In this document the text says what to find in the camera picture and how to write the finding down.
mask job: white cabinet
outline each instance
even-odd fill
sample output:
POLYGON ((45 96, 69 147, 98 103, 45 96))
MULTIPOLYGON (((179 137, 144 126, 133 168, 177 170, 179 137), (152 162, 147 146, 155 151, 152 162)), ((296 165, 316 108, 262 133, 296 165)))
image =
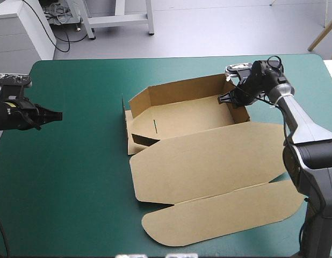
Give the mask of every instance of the white cabinet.
MULTIPOLYGON (((54 34, 38 0, 27 0, 44 24, 51 40, 54 34)), ((37 16, 22 1, 0 4, 0 73, 28 74, 39 60, 52 60, 55 47, 48 39, 37 16)))

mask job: wooden chair leg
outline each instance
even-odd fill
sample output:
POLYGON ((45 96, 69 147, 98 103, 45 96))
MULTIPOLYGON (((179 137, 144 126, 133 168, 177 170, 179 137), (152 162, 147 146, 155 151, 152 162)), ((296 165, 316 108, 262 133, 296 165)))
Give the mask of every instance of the wooden chair leg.
POLYGON ((320 35, 313 41, 313 43, 308 47, 308 51, 312 51, 320 41, 332 30, 332 20, 328 26, 320 33, 320 35))

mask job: cabinet drawer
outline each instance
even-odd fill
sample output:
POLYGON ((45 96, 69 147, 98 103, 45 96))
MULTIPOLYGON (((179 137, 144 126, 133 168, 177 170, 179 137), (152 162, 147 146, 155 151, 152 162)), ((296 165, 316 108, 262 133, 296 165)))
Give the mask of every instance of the cabinet drawer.
POLYGON ((39 61, 35 49, 0 53, 0 73, 28 74, 34 63, 39 61))
POLYGON ((34 49, 27 34, 0 36, 0 52, 34 49))
POLYGON ((0 19, 0 36, 26 33, 18 17, 0 19))

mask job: white table frame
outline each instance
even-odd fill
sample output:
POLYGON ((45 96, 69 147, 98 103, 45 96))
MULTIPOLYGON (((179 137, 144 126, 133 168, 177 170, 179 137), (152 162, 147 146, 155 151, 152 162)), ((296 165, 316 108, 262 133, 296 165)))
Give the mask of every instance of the white table frame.
POLYGON ((88 37, 95 39, 94 28, 116 27, 126 25, 148 24, 149 34, 154 35, 153 12, 151 9, 151 0, 146 0, 147 13, 137 15, 125 14, 125 0, 116 0, 115 15, 90 17, 86 0, 75 0, 80 10, 88 37))

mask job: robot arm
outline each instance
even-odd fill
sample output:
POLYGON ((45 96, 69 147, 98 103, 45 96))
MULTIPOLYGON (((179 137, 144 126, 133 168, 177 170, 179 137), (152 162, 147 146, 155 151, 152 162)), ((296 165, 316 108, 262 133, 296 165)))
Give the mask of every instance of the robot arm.
POLYGON ((0 74, 0 131, 41 129, 41 125, 61 121, 62 112, 54 112, 33 104, 24 97, 31 78, 21 74, 0 74))
POLYGON ((294 257, 328 258, 332 247, 332 133, 314 123, 294 99, 294 88, 278 60, 228 66, 227 79, 238 77, 219 103, 251 105, 262 97, 281 110, 286 133, 284 165, 297 190, 306 196, 307 213, 300 232, 300 252, 294 257))

